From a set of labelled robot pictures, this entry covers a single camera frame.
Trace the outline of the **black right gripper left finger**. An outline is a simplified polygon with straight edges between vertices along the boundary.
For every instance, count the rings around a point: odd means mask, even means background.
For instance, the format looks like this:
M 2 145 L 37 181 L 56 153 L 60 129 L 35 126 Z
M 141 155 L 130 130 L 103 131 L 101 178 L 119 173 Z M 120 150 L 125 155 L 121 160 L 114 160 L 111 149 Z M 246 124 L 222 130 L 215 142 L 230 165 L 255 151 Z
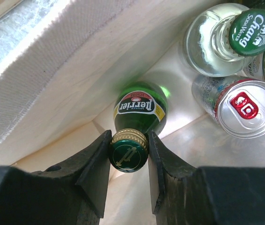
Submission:
M 111 131 L 45 171 L 0 166 L 0 225 L 97 225 L 104 216 Z

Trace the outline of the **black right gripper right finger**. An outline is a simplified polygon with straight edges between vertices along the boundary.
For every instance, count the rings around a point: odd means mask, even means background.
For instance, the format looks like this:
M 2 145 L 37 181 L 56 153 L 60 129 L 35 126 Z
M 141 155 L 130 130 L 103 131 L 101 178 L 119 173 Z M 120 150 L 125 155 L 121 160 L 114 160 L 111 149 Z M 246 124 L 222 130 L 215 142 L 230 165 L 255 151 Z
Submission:
M 195 168 L 148 132 L 152 213 L 159 225 L 265 225 L 265 168 Z

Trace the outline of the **beige canvas tote bag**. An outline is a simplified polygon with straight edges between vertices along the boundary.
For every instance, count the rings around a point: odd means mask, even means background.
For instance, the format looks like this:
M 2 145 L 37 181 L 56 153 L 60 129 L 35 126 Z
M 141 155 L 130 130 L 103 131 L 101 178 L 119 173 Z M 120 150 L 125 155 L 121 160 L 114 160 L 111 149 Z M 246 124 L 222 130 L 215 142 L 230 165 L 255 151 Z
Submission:
M 265 168 L 265 135 L 228 135 L 191 93 L 196 73 L 178 55 L 192 18 L 216 0 L 27 0 L 0 20 L 0 166 L 45 171 L 115 133 L 113 105 L 135 80 L 168 100 L 158 137 L 202 166 Z M 98 225 L 157 225 L 148 161 L 134 173 L 110 165 Z

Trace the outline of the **green glass bottle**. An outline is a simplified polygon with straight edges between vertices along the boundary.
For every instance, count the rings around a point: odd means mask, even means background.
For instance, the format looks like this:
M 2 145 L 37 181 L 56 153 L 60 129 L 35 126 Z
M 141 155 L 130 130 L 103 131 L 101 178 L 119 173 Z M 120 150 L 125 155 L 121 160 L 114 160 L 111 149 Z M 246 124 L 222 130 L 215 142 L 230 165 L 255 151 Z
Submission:
M 167 113 L 167 98 L 158 85 L 137 81 L 125 87 L 113 109 L 116 133 L 108 153 L 111 165 L 123 173 L 142 168 L 149 155 L 147 134 L 161 133 Z

